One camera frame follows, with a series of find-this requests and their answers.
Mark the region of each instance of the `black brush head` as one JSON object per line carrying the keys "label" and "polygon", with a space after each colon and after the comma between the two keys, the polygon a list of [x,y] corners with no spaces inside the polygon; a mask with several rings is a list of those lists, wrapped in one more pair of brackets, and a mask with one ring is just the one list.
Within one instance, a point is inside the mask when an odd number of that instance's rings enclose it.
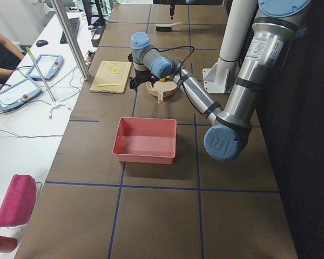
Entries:
{"label": "black brush head", "polygon": [[172,27],[156,26],[156,31],[170,32],[172,31]]}

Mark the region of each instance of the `dark wall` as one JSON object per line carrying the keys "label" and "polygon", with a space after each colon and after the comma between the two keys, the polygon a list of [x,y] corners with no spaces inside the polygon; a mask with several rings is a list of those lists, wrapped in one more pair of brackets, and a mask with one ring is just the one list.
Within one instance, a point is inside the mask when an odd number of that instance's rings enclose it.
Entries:
{"label": "dark wall", "polygon": [[324,0],[257,112],[298,257],[324,258]]}

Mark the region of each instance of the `brush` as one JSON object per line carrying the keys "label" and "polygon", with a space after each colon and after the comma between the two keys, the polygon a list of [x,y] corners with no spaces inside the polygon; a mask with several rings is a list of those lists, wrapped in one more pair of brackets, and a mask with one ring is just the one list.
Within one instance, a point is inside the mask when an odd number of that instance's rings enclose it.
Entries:
{"label": "brush", "polygon": [[185,24],[186,22],[177,22],[177,23],[158,23],[156,24],[156,31],[163,31],[163,32],[170,32],[172,31],[172,27],[179,25],[179,24]]}

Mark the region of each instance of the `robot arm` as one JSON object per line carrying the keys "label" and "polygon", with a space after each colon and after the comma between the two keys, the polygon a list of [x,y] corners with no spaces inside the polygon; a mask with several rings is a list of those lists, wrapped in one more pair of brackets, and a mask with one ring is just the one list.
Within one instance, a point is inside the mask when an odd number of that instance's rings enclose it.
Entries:
{"label": "robot arm", "polygon": [[[264,4],[271,2],[276,5],[278,1],[265,1]],[[224,109],[179,60],[163,56],[151,45],[148,34],[144,32],[131,37],[131,61],[136,77],[130,80],[130,88],[136,89],[141,83],[150,81],[153,84],[159,78],[171,76],[192,105],[212,124],[204,137],[208,154],[219,161],[232,160],[248,142],[252,129],[250,120],[263,85],[273,72],[283,44],[292,40],[301,26],[309,4],[306,2],[298,7],[298,12],[288,17],[276,18],[267,10],[258,11],[252,25],[253,40]]]}

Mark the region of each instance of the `pink plastic container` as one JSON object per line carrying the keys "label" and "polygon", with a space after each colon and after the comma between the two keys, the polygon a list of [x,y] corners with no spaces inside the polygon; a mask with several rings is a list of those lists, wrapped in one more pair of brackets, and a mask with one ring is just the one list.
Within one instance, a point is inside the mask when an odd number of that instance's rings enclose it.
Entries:
{"label": "pink plastic container", "polygon": [[122,162],[173,163],[176,153],[177,121],[121,117],[113,154]]}

